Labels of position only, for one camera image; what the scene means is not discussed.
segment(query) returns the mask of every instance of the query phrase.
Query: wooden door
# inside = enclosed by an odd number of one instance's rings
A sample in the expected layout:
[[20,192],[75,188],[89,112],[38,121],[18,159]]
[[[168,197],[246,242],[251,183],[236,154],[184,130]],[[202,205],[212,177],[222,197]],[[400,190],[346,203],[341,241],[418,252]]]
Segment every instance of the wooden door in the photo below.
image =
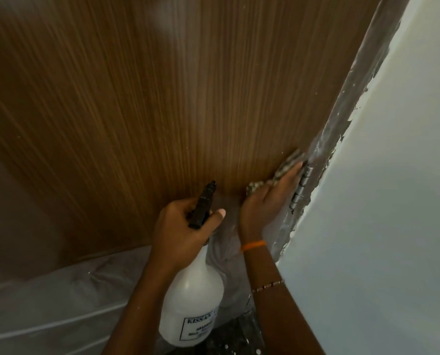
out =
[[148,244],[170,200],[270,177],[378,2],[0,0],[1,271]]

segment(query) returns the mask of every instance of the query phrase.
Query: black spray nozzle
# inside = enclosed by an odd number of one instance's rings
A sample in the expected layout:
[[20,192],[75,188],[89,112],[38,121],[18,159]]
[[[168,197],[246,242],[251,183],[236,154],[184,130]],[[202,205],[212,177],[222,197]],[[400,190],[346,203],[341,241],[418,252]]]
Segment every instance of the black spray nozzle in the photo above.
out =
[[217,182],[208,183],[200,195],[199,201],[189,218],[189,228],[200,229],[210,215],[213,193],[217,190]]

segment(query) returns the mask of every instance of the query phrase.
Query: spray bottle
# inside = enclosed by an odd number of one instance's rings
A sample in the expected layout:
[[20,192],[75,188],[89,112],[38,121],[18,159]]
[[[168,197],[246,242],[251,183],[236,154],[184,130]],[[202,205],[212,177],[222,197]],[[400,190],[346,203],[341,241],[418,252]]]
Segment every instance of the spray bottle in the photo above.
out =
[[[203,190],[197,206],[188,217],[189,227],[200,229],[210,215],[215,181]],[[207,265],[207,245],[187,268],[176,275],[164,297],[159,333],[170,344],[194,346],[210,334],[223,298],[220,274]]]

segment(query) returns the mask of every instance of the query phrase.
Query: plastic sheet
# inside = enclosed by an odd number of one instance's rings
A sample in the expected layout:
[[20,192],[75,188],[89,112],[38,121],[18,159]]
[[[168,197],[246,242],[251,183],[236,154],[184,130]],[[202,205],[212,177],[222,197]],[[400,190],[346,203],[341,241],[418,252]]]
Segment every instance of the plastic sheet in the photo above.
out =
[[[207,262],[223,275],[225,293],[215,327],[252,309],[237,221],[240,199],[216,195],[228,215],[211,237]],[[288,206],[264,230],[277,261],[288,241]],[[87,260],[25,282],[0,284],[1,354],[99,354],[146,264],[150,247]],[[158,337],[157,354],[173,347]]]

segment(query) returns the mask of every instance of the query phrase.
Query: bottle label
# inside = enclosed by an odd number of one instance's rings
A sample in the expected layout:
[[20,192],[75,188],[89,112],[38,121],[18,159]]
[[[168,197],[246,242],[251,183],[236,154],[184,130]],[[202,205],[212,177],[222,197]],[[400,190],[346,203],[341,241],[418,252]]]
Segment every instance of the bottle label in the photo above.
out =
[[184,323],[181,330],[181,341],[195,340],[205,334],[209,334],[213,328],[213,323],[217,317],[216,307],[211,312],[197,316],[196,318],[184,318]]

